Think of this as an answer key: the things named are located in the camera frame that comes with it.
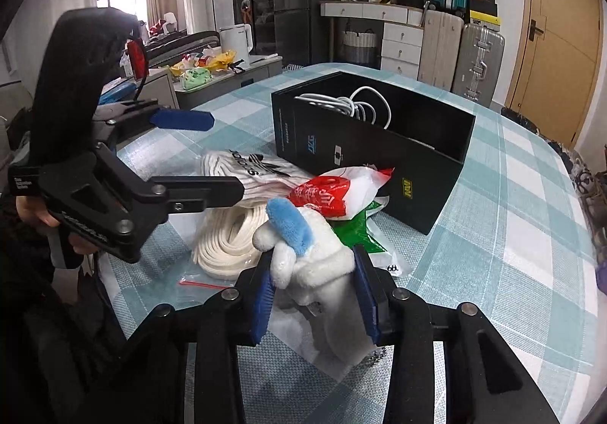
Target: door lock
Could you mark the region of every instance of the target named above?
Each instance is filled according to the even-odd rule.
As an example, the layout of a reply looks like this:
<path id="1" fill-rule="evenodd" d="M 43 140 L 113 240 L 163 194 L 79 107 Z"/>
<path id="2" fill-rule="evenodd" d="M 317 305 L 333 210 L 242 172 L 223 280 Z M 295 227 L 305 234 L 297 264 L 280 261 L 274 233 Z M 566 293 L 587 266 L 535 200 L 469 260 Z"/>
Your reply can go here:
<path id="1" fill-rule="evenodd" d="M 535 39 L 535 34 L 538 33 L 539 35 L 544 35 L 544 30 L 542 30 L 541 28 L 539 28 L 537 26 L 537 23 L 535 20 L 531 20 L 531 24 L 529 26 L 529 40 L 531 42 L 533 42 L 533 40 Z"/>

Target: yellow logo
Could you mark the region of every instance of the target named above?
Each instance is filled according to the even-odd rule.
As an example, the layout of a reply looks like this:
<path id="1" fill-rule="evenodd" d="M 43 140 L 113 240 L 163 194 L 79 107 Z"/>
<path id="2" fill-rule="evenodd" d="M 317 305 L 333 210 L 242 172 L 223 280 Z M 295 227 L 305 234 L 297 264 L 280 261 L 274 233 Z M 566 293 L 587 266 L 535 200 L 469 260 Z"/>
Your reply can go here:
<path id="1" fill-rule="evenodd" d="M 403 195 L 410 200 L 414 197 L 414 184 L 407 179 L 403 179 Z"/>

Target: red and white snack package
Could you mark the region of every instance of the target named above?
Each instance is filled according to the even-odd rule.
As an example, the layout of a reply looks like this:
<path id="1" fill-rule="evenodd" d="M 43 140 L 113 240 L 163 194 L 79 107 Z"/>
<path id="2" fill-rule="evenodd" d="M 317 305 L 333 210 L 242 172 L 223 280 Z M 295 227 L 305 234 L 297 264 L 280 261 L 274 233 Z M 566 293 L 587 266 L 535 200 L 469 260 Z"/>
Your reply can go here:
<path id="1" fill-rule="evenodd" d="M 294 188 L 288 198 L 295 206 L 314 208 L 326 219 L 351 220 L 371 204 L 393 170 L 371 167 L 329 170 Z"/>

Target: silver suitcase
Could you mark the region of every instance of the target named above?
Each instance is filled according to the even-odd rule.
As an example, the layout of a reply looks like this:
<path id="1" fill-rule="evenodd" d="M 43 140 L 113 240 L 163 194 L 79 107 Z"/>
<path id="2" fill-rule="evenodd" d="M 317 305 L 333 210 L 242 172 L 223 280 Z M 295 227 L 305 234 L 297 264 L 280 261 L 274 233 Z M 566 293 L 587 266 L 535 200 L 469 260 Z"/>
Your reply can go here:
<path id="1" fill-rule="evenodd" d="M 426 11 L 418 81 L 449 91 L 457 64 L 462 18 L 439 11 Z"/>
<path id="2" fill-rule="evenodd" d="M 478 25 L 466 25 L 461 36 L 453 93 L 489 107 L 502 66 L 502 35 Z"/>

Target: wooden door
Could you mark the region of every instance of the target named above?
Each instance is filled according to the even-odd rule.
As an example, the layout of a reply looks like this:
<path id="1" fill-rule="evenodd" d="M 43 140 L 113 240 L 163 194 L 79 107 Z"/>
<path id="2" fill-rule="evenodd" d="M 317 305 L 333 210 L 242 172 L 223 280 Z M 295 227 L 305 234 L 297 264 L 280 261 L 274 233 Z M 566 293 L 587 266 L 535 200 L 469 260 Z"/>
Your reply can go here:
<path id="1" fill-rule="evenodd" d="M 600 7 L 599 0 L 530 0 L 511 108 L 566 146 L 583 124 L 596 82 Z"/>

